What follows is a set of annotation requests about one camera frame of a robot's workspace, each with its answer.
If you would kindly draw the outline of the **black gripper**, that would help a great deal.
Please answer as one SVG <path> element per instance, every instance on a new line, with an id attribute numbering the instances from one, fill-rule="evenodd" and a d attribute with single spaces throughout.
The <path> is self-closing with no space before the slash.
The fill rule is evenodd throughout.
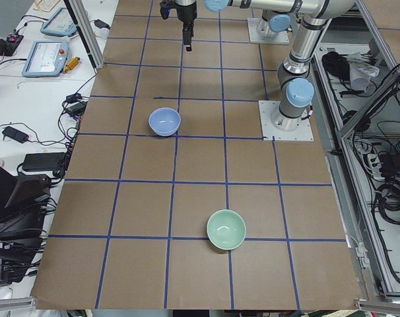
<path id="1" fill-rule="evenodd" d="M 191 23 L 197 18 L 197 2 L 196 0 L 163 0 L 160 2 L 160 15 L 166 20 L 170 15 L 170 11 L 175 9 L 177 18 L 183 23 Z M 184 46 L 187 52 L 192 51 L 193 35 L 191 30 L 184 31 Z"/>

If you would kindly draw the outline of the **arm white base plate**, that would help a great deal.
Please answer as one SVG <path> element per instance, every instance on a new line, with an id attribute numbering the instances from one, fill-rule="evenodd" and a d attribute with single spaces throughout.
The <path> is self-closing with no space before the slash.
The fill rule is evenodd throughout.
<path id="1" fill-rule="evenodd" d="M 288 17 L 273 17 L 269 21 L 262 18 L 248 18 L 250 42 L 254 44 L 288 45 Z"/>
<path id="2" fill-rule="evenodd" d="M 299 118 L 286 118 L 279 111 L 279 100 L 260 100 L 259 115 L 264 141 L 307 141 L 314 140 L 311 123 L 303 111 Z"/>

